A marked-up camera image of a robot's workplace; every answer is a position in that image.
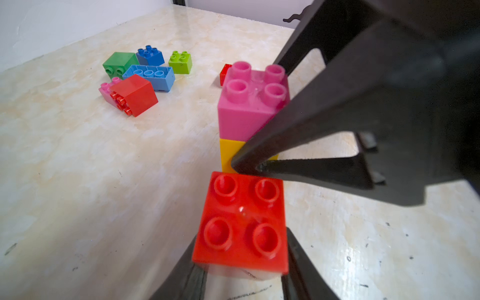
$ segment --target black mark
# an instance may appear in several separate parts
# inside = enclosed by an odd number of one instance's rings
[[[12,250],[15,249],[16,246],[17,246],[17,243],[10,246],[10,248],[8,248],[7,251],[5,252],[5,255],[8,255],[10,252],[12,252]]]
[[[236,297],[231,297],[231,298],[228,298],[227,300],[235,300],[235,299],[240,299],[240,298],[243,298],[243,297],[248,297],[248,296],[251,296],[251,295],[255,295],[255,294],[258,294],[258,293],[261,293],[265,290],[268,290],[269,288],[271,288],[272,285],[270,285],[269,287],[267,288],[263,288],[259,291],[256,291],[256,292],[251,292],[251,293],[248,293],[248,294],[243,294],[243,295],[240,295],[240,296],[236,296]]]

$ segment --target white wall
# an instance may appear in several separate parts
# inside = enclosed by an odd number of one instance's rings
[[[0,72],[169,3],[170,0],[0,0]]]
[[[186,0],[187,6],[250,20],[295,28],[299,21],[286,23],[292,14],[300,14],[313,0]]]

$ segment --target blue lego brick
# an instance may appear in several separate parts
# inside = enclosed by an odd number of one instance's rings
[[[162,52],[150,45],[145,46],[145,49],[138,49],[136,55],[138,63],[143,66],[161,66],[165,63]]]
[[[172,67],[131,65],[123,74],[123,79],[125,80],[134,74],[150,81],[155,91],[168,92],[175,81]]]

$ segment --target pink lego brick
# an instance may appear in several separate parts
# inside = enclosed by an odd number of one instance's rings
[[[114,85],[117,84],[121,81],[119,77],[113,77],[111,83],[102,83],[100,85],[100,88],[98,89],[100,93],[102,94],[103,98],[105,101],[110,103],[111,105],[115,106],[115,108],[120,109],[117,107],[118,102],[110,96],[110,93],[112,92],[110,88]]]
[[[228,70],[218,101],[220,138],[248,141],[290,102],[288,77],[279,65],[252,71],[244,61]]]

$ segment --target yellow lego brick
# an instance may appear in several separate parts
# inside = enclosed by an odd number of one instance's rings
[[[222,161],[222,172],[237,173],[232,168],[232,158],[245,145],[245,142],[220,139],[220,160]],[[278,154],[270,158],[270,160],[277,160]]]

